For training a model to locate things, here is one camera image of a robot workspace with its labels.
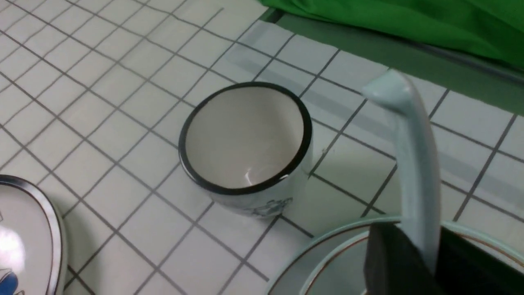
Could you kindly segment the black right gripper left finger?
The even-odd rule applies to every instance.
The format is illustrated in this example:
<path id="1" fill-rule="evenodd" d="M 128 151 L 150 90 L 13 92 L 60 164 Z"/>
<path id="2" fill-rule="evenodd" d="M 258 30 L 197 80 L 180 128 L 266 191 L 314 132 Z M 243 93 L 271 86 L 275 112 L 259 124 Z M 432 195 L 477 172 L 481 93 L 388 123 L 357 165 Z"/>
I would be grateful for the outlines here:
<path id="1" fill-rule="evenodd" d="M 364 278 L 368 295 L 440 294 L 417 248 L 392 223 L 369 228 Z"/>

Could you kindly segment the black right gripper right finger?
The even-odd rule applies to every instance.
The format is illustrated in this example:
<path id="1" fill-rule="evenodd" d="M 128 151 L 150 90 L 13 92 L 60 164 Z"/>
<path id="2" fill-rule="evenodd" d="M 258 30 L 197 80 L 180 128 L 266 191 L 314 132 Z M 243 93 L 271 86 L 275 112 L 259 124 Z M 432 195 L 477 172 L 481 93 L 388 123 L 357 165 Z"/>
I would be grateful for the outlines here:
<path id="1" fill-rule="evenodd" d="M 522 295 L 523 274 L 442 227 L 436 282 L 447 295 Z"/>

